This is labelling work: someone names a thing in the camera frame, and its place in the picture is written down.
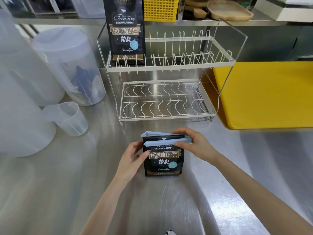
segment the metal rack frame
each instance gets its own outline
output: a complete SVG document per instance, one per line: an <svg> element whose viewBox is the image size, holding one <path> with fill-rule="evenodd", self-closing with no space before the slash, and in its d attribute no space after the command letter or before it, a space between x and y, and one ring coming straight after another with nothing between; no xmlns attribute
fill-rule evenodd
<svg viewBox="0 0 313 235"><path fill-rule="evenodd" d="M233 28L244 37L243 44L240 47L236 58L232 56L233 54L230 50L225 50L215 39L216 31L220 23L223 23L223 26L227 25ZM124 60L126 59L126 56L124 56L123 59L119 59L118 57L115 66L111 66L111 52L109 52L107 62L105 62L99 44L99 39L104 28L105 25L98 36L97 44L104 63L106 74L108 76L110 87L114 95L116 113L121 125L123 121L136 120L192 117L209 117L210 119L213 119L219 110L219 98L224 86L248 38L247 35L242 33L236 27L232 26L225 20L220 19L217 23L213 37L210 36L209 30L206 31L205 36L203 35L203 31L200 31L198 36L196 35L196 32L193 31L193 35L191 37L186 37L184 32L179 32L178 37L174 37L173 33L171 37L166 37L166 33L164 33L164 37L162 38L159 38L158 34L156 38L151 38L149 35L149 38L146 38L146 43L150 43L150 56L147 57L144 55L144 65L138 64L136 56L135 64L130 66L127 63L127 60ZM193 43L192 51L187 51L186 42L190 41ZM200 42L199 54L195 54L196 41ZM152 54L152 43L157 44L157 56ZM177 56L173 52L174 44L179 45L179 54ZM159 54L159 45L163 45L165 49L164 53L161 55ZM166 55L166 45L171 48L170 56ZM217 48L218 50L218 53L215 56L211 51L212 47ZM231 66L231 68L221 90L218 90L205 70L207 68L221 66ZM203 69L200 79L123 82L121 77L122 72L138 73L139 71L180 71L188 69ZM110 72L119 73L116 93L110 79ZM202 78L204 75L206 75L209 79L209 82L213 85L218 94L217 109L214 108L205 89L203 88ZM118 107L117 99L120 84L122 84L122 93L121 103Z"/></svg>

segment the dish rack upper tier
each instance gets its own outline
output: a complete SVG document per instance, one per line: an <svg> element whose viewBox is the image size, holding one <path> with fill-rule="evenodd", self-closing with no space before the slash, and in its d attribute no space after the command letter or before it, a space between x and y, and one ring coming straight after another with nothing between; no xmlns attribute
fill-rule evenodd
<svg viewBox="0 0 313 235"><path fill-rule="evenodd" d="M139 64L136 55L135 64L129 65L124 56L118 56L115 66L111 65L111 52L109 53L106 69L108 72L138 72L157 70L182 70L233 66L236 60L232 57L230 50L225 50L207 30L205 35L201 30L197 35L193 31L191 37L186 37L185 32L178 33L178 37L146 38L146 49L150 54L144 55L144 64Z"/></svg>

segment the wooden board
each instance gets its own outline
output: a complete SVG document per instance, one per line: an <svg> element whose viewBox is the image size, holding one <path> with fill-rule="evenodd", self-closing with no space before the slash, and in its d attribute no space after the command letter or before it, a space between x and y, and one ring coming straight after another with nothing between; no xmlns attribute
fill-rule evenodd
<svg viewBox="0 0 313 235"><path fill-rule="evenodd" d="M234 1L212 0L208 1L207 7L211 12L211 18L215 20L222 18L226 21L248 21L253 17L252 12Z"/></svg>
<svg viewBox="0 0 313 235"><path fill-rule="evenodd" d="M213 68L219 90L229 69ZM313 62L237 62L221 100L231 129L313 127Z"/></svg>

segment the person's right hand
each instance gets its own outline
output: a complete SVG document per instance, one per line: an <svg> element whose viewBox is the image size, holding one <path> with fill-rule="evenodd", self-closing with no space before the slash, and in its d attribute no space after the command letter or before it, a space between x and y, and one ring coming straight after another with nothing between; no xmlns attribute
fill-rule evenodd
<svg viewBox="0 0 313 235"><path fill-rule="evenodd" d="M176 142L175 146L186 149L196 155L198 158L214 165L220 153L213 148L209 141L199 132L194 131L188 127L179 128L173 131L173 134L189 135L193 138L193 143Z"/></svg>

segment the white wire dish rack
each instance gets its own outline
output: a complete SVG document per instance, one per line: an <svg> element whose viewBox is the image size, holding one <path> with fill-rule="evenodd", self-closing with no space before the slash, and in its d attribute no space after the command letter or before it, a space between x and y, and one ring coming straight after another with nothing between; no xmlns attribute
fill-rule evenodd
<svg viewBox="0 0 313 235"><path fill-rule="evenodd" d="M231 28L244 36L244 41L238 55L234 58L232 51L225 50L216 40L215 35L217 27L223 21ZM210 36L210 31L201 30L197 35L193 31L192 36L186 36L185 32L179 32L175 37L172 32L170 37L160 38L157 33L156 38L146 38L146 50L144 55L144 64L138 64L137 56L135 64L129 65L126 57L117 58L114 66L111 65L111 52L109 52L107 62L105 62L99 39L103 29L98 37L97 43L100 54L107 71L110 86L115 96L116 111L119 120L156 120L172 118L196 118L210 117L216 115L219 105L219 97L224 86L220 91L214 86L212 80L206 75L217 91L217 109L215 109L203 88L201 78L206 68L231 66L226 77L224 85L233 69L233 66L247 40L247 36L228 22L220 19L215 29L214 36ZM121 73L123 72L141 72L141 71L166 71L169 70L189 70L203 69L198 79L179 79L179 80L153 80L153 81L124 81ZM116 91L113 89L110 73L119 73L118 86ZM118 106L119 85L122 84L121 102Z"/></svg>

